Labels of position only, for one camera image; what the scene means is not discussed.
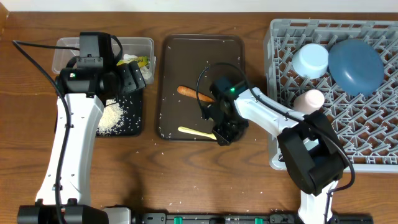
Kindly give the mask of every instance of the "transparent bin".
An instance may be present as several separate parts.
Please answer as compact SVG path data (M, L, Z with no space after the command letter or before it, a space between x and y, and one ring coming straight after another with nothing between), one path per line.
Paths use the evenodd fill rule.
M383 61L385 79L372 95L348 95L328 72L313 80L290 72L293 54L305 44L330 50L346 39L369 44ZM302 93L320 90L325 96L321 111L331 120L355 171L398 172L398 22L274 19L263 48L268 97L292 108ZM270 134L268 151L271 167L286 170Z
M118 37L123 47L123 55L146 56L150 60L149 71L152 74L145 79L146 84L153 84L155 78L156 57L154 55L154 40L147 37ZM62 47L79 47L79 37L64 37L58 40L57 46ZM116 55L120 48L119 45L112 40L113 53ZM60 50L56 49L52 62L52 71L59 74L67 65L68 61L79 55L78 50Z

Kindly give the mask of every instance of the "green object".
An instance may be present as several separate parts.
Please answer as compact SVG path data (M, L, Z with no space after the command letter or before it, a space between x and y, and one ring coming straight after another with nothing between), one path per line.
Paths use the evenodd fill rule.
M254 224L262 224L262 218L255 218Z
M182 217L175 217L174 218L174 224L182 224Z

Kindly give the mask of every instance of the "orange carrot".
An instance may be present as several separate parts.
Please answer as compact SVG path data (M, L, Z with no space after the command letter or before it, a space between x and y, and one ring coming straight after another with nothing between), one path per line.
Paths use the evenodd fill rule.
M186 86L179 86L177 88L177 92L179 94L181 94L181 95L184 95L184 96L189 96L189 97L192 97L192 98L195 98L195 99L197 98L196 91L192 90L191 88L188 88ZM210 97L208 97L206 95L203 95L201 93L199 93L199 100L202 100L202 101L208 102L208 103L214 103L213 99L211 99Z

